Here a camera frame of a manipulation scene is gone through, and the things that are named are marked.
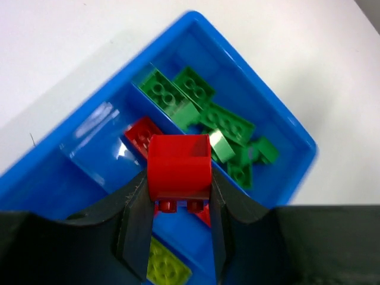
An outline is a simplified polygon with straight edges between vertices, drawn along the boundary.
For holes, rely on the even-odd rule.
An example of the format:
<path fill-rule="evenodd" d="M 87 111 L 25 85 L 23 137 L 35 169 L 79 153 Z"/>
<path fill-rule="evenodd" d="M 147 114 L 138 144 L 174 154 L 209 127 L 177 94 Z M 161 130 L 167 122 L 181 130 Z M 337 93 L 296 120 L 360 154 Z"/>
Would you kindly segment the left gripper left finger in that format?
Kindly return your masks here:
<path fill-rule="evenodd" d="M 2 284 L 141 284 L 154 204 L 147 172 L 65 220 L 1 213 Z"/>

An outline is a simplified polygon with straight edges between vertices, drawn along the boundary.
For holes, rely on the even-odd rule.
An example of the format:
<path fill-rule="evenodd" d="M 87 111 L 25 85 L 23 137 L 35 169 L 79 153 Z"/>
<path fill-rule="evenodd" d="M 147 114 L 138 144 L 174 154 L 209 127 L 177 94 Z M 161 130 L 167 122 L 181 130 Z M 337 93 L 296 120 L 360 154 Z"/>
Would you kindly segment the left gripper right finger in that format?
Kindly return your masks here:
<path fill-rule="evenodd" d="M 265 208 L 213 170 L 218 284 L 378 284 L 378 205 Z"/>

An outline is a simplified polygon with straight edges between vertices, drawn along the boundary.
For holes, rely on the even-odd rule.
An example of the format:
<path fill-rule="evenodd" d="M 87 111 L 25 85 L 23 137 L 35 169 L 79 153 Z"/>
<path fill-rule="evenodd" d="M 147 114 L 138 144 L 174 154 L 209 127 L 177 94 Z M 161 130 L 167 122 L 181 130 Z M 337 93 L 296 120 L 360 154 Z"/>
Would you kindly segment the long lime lego brick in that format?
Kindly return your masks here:
<path fill-rule="evenodd" d="M 186 284 L 192 271 L 156 238 L 151 238 L 147 280 L 152 284 Z"/>

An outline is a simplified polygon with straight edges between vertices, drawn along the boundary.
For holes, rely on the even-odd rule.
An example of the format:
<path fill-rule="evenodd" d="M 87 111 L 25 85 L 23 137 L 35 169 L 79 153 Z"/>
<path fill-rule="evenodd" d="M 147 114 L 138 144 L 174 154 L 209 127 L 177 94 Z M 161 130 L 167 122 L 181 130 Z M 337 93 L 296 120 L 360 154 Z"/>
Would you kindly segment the small green lego brick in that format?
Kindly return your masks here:
<path fill-rule="evenodd" d="M 253 141 L 253 162 L 273 164 L 279 157 L 279 151 L 266 137 Z"/>

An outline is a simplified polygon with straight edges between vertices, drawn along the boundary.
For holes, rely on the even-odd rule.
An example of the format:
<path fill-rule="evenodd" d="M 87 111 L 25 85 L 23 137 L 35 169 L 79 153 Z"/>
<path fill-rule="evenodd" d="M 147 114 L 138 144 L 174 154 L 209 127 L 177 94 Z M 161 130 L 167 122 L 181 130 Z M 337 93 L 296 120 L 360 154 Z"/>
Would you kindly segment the pale green lego brick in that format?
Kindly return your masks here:
<path fill-rule="evenodd" d="M 211 157 L 220 163 L 225 163 L 235 156 L 235 152 L 226 137 L 219 129 L 208 133 L 211 145 Z"/>

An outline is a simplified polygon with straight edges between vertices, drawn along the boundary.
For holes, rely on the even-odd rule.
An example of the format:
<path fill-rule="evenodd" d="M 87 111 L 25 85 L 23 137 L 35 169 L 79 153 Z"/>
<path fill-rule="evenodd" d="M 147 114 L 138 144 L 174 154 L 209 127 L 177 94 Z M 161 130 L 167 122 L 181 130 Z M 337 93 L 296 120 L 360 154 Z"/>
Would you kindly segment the red yellow green lego stack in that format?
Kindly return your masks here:
<path fill-rule="evenodd" d="M 147 159 L 150 199 L 162 213 L 175 213 L 179 202 L 199 213 L 210 198 L 212 163 L 208 135 L 153 135 Z"/>

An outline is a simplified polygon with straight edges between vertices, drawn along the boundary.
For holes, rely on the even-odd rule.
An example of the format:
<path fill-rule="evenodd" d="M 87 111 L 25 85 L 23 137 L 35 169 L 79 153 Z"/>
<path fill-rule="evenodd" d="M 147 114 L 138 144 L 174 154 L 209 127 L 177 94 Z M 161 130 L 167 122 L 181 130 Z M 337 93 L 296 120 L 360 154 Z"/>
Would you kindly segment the dark green lego brick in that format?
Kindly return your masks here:
<path fill-rule="evenodd" d="M 200 121 L 195 105 L 159 70 L 154 69 L 138 87 L 182 131 Z"/>

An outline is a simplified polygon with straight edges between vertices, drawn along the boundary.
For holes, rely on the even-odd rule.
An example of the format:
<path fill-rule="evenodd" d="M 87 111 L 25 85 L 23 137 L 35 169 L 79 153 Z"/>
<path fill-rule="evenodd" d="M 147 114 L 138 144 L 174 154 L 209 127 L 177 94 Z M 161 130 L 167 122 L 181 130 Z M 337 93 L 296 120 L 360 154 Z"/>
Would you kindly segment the red lego brick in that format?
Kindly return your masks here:
<path fill-rule="evenodd" d="M 211 227 L 211 220 L 210 220 L 210 209 L 209 205 L 207 204 L 202 211 L 199 213 L 195 213 L 195 215 L 203 221 L 208 227 Z"/>
<path fill-rule="evenodd" d="M 163 132 L 148 116 L 140 118 L 124 132 L 127 140 L 145 159 L 153 135 L 163 135 Z"/>

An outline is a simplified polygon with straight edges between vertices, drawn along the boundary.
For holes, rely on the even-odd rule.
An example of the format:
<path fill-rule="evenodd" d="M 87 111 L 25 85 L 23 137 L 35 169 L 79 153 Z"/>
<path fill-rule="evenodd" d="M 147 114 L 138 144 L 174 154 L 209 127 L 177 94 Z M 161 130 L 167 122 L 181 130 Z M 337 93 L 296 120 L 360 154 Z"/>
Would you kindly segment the long green lego brick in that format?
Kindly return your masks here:
<path fill-rule="evenodd" d="M 215 90 L 190 66 L 185 67 L 173 80 L 197 109 L 205 109 L 211 102 Z"/>

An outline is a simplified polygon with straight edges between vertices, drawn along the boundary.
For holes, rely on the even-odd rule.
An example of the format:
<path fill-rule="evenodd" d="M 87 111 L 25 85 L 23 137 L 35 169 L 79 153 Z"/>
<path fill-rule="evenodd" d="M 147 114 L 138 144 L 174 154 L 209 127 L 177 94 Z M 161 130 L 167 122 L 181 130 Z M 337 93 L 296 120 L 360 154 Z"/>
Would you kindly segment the rounded green lego brick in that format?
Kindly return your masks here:
<path fill-rule="evenodd" d="M 250 190 L 253 184 L 252 147 L 234 145 L 235 155 L 227 162 L 229 176 L 243 189 Z"/>

